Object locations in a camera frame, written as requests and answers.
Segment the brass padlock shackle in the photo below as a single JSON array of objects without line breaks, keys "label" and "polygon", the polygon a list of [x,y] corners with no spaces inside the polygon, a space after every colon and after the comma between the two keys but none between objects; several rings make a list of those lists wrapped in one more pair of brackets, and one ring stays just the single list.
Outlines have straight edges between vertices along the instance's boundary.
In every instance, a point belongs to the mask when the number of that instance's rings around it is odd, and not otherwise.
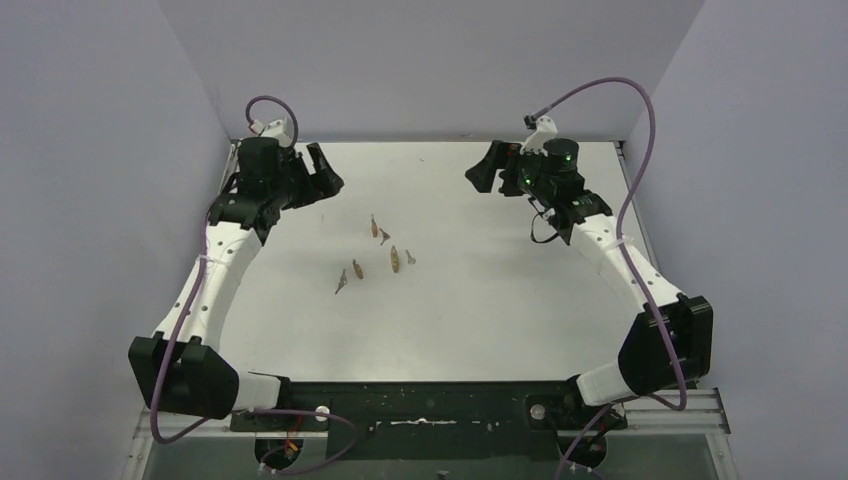
[{"label": "brass padlock shackle", "polygon": [[390,256],[390,263],[391,263],[392,271],[394,273],[398,273],[399,270],[400,270],[400,259],[399,259],[398,250],[394,245],[392,245],[390,250],[389,250],[389,256]]}]

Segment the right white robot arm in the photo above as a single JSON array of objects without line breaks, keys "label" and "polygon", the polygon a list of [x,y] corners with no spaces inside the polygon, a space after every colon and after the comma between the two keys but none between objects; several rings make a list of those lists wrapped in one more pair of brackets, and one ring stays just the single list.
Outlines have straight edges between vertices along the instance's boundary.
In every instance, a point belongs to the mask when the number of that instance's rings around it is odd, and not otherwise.
[{"label": "right white robot arm", "polygon": [[618,231],[611,207],[589,190],[578,171],[580,147],[553,138],[533,150],[494,141],[469,168],[476,191],[527,196],[557,238],[579,252],[632,313],[633,320],[613,360],[574,378],[576,391],[562,400],[564,417],[590,425],[602,405],[685,385],[711,366],[714,312],[702,296],[689,296],[665,279]]}]

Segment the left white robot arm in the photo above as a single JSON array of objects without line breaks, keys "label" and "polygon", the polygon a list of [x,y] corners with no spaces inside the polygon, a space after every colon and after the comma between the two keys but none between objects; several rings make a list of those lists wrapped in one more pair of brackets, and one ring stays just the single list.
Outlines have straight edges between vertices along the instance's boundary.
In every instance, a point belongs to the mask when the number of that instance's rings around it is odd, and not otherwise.
[{"label": "left white robot arm", "polygon": [[337,195],[343,179],[322,147],[250,137],[231,147],[221,190],[201,222],[201,249],[182,291],[128,359],[146,405],[159,412],[223,419],[256,410],[273,427],[295,416],[288,379],[239,370],[220,352],[223,327],[249,265],[285,210]]}]

